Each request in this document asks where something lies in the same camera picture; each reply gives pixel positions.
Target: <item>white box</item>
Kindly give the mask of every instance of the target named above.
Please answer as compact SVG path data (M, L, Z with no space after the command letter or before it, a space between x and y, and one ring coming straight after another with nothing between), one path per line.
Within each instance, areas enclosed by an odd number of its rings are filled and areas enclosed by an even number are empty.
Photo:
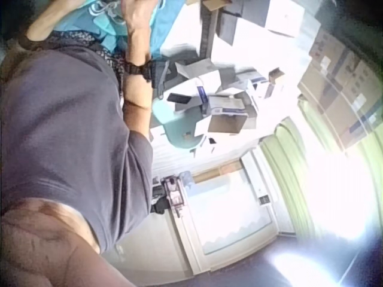
M241 99L210 96L211 115L199 121L194 136L206 133L238 134L248 114Z

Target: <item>forearm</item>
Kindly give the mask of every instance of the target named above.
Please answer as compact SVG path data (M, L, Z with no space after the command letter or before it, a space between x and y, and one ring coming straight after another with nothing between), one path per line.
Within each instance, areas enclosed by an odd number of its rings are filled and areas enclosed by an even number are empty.
M48 8L30 25L26 36L31 41L43 41L54 27L72 10L63 5L62 1L52 2Z
M150 29L129 31L126 61L142 66L150 60ZM124 121L130 130L149 136L153 89L142 75L124 79Z

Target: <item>light blue cloth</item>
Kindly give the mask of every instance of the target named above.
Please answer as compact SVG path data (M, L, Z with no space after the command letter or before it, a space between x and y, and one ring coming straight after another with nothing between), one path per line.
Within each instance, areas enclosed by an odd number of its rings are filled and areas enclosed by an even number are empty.
M126 25L118 24L108 15L101 13L93 16L89 12L96 0L87 0L83 6L67 15L54 28L56 31L88 31L101 41L101 44L110 52L127 48L127 29ZM153 58L160 56L160 48L170 32L175 19L180 13L185 0L166 0L165 4L153 11L151 17L151 38L150 51ZM121 16L120 9L116 9L115 14Z

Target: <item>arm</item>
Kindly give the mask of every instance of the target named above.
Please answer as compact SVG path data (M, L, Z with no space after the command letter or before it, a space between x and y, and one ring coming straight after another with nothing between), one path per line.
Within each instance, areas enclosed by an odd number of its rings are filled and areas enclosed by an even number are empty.
M70 12L82 5L85 0L55 0L47 9L30 25L26 37L32 42L40 42L48 38L54 27ZM17 42L15 43L4 61L1 63L1 84L10 80L15 68L29 55L31 51L26 50Z
M151 13L157 0L122 0L121 9L127 24L129 39L126 61L142 66L150 60ZM153 89L142 75L127 75L124 79L124 122L130 130L149 137Z

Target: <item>gray t-shirt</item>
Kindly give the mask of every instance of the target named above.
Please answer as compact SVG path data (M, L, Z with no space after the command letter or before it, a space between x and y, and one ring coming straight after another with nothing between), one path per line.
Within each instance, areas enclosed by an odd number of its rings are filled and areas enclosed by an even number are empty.
M117 79L80 47L24 61L1 103L1 212L28 197L78 210L101 251L149 213L149 141L123 121Z

